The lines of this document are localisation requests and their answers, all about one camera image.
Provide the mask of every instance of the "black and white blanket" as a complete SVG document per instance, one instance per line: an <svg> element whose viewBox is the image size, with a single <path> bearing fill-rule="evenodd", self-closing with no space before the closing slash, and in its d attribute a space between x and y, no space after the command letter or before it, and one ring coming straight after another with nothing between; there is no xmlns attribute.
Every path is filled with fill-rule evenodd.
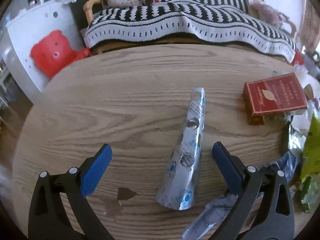
<svg viewBox="0 0 320 240"><path fill-rule="evenodd" d="M244 42L264 54L291 62L291 36L247 14L245 0L159 0L153 6L103 10L85 33L91 48L105 40L152 41L174 33L191 33L212 43Z"/></svg>

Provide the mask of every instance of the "red card box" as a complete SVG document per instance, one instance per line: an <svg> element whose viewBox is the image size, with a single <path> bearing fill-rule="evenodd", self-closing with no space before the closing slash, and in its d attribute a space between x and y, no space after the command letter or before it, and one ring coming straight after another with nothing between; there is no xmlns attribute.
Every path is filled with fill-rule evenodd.
<svg viewBox="0 0 320 240"><path fill-rule="evenodd" d="M247 82L243 96L248 124L264 124L265 115L302 114L307 100L294 73Z"/></svg>

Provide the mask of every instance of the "red pig toy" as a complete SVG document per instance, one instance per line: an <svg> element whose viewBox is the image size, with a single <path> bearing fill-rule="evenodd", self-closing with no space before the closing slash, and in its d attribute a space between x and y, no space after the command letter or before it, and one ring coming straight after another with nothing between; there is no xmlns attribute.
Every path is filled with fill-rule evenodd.
<svg viewBox="0 0 320 240"><path fill-rule="evenodd" d="M31 57L49 78L71 63L91 55L88 48L78 51L71 49L67 37L60 30L51 32L31 50Z"/></svg>

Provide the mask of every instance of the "white shelf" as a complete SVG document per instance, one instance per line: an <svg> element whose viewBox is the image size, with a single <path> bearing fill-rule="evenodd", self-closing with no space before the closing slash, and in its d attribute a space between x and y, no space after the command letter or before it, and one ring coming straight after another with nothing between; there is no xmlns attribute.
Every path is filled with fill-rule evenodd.
<svg viewBox="0 0 320 240"><path fill-rule="evenodd" d="M69 5L55 0L18 15L6 25L0 41L0 56L2 55L12 76L32 102L44 90L49 78L35 65L30 52L33 45L54 30L62 31L72 49L84 47Z"/></svg>

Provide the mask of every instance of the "pink plush toy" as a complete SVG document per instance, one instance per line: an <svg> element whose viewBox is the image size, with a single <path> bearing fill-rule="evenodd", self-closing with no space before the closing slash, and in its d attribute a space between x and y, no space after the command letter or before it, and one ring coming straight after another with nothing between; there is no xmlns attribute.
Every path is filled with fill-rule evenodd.
<svg viewBox="0 0 320 240"><path fill-rule="evenodd" d="M250 3L250 8L258 10L260 20L275 27L279 28L281 23L284 21L281 12L272 8L270 5L266 5L260 0L252 0Z"/></svg>

